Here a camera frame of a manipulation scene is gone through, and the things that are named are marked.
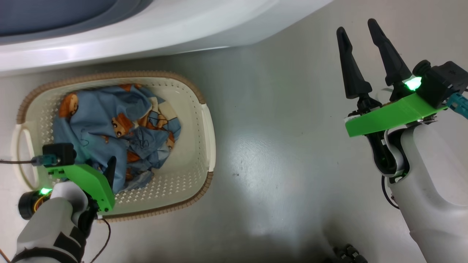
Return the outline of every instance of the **gray floor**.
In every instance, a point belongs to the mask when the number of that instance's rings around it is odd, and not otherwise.
[[[336,29],[345,26],[364,77],[380,90],[385,73],[368,18],[378,20],[410,68],[422,59],[468,68],[466,10],[463,0],[336,0],[248,47],[3,78],[0,154],[9,156],[17,105],[41,83],[115,70],[175,71],[200,87],[212,113],[212,186],[187,209],[113,223],[96,262],[316,262],[329,244],[347,242],[369,262],[424,262],[382,195],[366,139],[347,136],[343,118],[356,101],[344,97]],[[463,153],[468,126],[444,131],[459,120],[444,112],[434,126]],[[11,169],[1,169],[0,248],[12,256],[25,224],[15,206],[21,190]],[[85,262],[106,237],[106,226],[96,225]]]

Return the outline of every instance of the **green bracket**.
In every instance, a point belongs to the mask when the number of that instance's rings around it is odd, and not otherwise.
[[[378,110],[351,119],[346,122],[345,126],[349,136],[355,137],[396,128],[446,108],[434,109],[414,93]]]
[[[58,167],[46,167],[50,175],[55,178],[68,178],[77,184],[96,200],[99,209],[104,212],[112,211],[115,196],[106,177],[87,164],[74,164]]]

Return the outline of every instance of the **basket rim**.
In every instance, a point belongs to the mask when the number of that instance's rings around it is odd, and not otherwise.
[[[26,121],[26,113],[28,112],[29,106],[35,98],[37,98],[42,93],[49,91],[55,88],[61,88],[64,86],[70,86],[74,84],[81,84],[84,82],[91,82],[97,80],[110,80],[110,79],[123,79],[123,78],[168,78],[174,79],[182,82],[187,85],[197,96],[198,102],[200,104],[206,104],[205,98],[203,97],[201,91],[198,89],[195,84],[185,77],[176,74],[174,72],[166,71],[116,71],[116,72],[107,72],[107,73],[97,73],[91,75],[84,75],[79,77],[68,78],[64,80],[49,82],[43,84],[35,89],[33,89],[21,102],[21,105],[18,109],[18,114],[16,115],[16,124],[23,124]]]
[[[186,86],[188,86],[195,96],[197,96],[198,102],[200,104],[206,104],[205,98],[203,97],[201,91],[198,89],[195,84],[193,84],[190,80],[186,79],[185,77],[173,73],[173,72],[165,72],[165,71],[120,71],[120,72],[108,72],[108,73],[97,73],[91,75],[84,75],[79,77],[68,78],[64,80],[49,82],[43,84],[34,90],[32,90],[21,103],[18,114],[16,117],[16,123],[21,125],[26,121],[26,113],[28,112],[29,106],[33,102],[33,100],[41,95],[42,93],[49,91],[55,88],[61,88],[64,86],[74,85],[74,84],[81,84],[84,82],[91,82],[97,80],[109,80],[109,79],[122,79],[122,78],[169,78],[174,79],[177,81],[182,82]],[[211,185],[211,181],[213,179],[213,172],[208,171],[206,174],[206,179],[203,185],[201,186],[200,190],[195,193],[192,197],[177,202],[171,205],[165,205],[158,208],[153,208],[149,210],[143,210],[139,212],[131,212],[131,213],[122,213],[117,215],[103,215],[102,218],[106,219],[108,222],[120,222],[120,221],[128,221],[132,219],[140,219],[145,217],[151,217],[159,214],[168,213],[171,211],[179,210],[188,206],[191,206],[195,202],[197,202],[207,191]]]

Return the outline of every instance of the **laundry basket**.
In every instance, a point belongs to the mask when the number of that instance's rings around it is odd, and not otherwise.
[[[154,170],[151,182],[144,188],[118,193],[114,209],[99,215],[111,221],[122,221],[167,213],[195,203],[206,193],[213,177],[216,162],[214,129],[200,90],[175,73],[101,73],[34,89],[18,110],[11,144],[12,160],[20,159],[19,145],[23,137],[31,158],[42,154],[43,145],[53,143],[52,121],[66,94],[131,83],[141,84],[168,101],[182,129],[174,150],[164,165]],[[14,170],[27,190],[51,188],[57,182],[42,166],[28,172],[25,166],[15,165]]]

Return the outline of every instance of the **blue fabric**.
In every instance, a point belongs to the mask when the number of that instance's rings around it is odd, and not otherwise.
[[[177,117],[167,120],[157,109],[163,102],[140,85],[71,93],[54,119],[54,143],[73,143],[75,163],[91,163],[101,171],[115,156],[114,193],[144,187],[153,176],[151,169],[164,164],[181,130]]]

